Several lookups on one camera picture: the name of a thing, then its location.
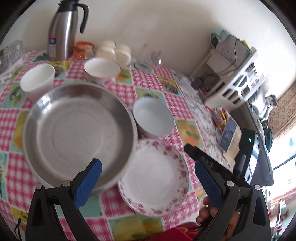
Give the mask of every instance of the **person's hand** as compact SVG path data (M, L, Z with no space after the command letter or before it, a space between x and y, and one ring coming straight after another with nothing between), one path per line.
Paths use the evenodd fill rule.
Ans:
M205 197L203 200L203 204L209 205L211 203L209 197ZM218 212L218 208L217 207L212 207L211 209L209 209L208 207L203 207L200 211L199 211L199 216L196 218L196 221L198 223L202 223L205 219L207 219L210 215L212 217L214 217L216 215L216 213ZM222 237L221 241L225 241L227 239L229 239L232 236L232 233L234 231L235 225L237 223L237 220L239 218L239 212L234 212L232 219L229 223L229 226L227 228L226 234Z

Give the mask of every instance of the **stainless steel bowl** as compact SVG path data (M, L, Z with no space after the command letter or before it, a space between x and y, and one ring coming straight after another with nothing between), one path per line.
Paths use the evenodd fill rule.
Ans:
M136 145L135 120L123 101L97 85L62 85L33 106L22 144L27 164L45 187L60 186L93 158L103 171L94 191L114 186L129 166Z

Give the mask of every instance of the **thermos handle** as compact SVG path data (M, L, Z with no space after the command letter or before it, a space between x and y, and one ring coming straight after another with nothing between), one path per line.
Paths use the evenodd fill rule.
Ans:
M87 17L89 16L89 8L85 4L76 3L74 6L82 7L84 11L83 20L80 26L80 33L82 34L84 32L84 28L86 25Z

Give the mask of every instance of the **metal screw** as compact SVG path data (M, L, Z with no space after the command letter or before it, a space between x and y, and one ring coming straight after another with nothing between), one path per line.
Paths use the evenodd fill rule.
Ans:
M256 190L260 190L261 189L261 187L258 185L258 184L256 184L255 186L254 186L254 188L256 189Z
M36 187L35 187L35 189L37 189L37 190L40 190L42 188L42 185L41 184L38 184Z
M64 181L63 182L63 186L64 187L68 187L68 186L70 186L71 185L71 182L70 181Z
M229 187L233 187L234 186L234 183L232 181L227 181L226 184Z

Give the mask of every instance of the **blue gripper pad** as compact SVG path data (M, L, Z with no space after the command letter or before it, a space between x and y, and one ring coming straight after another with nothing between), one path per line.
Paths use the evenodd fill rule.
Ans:
M85 178L82 180L78 188L76 189L74 196L74 205L77 209L84 206L89 198L98 178L102 173L102 162L97 159L95 164L86 174Z
M221 208L223 206L222 191L215 180L200 161L195 162L194 169L198 180L211 200L211 204Z

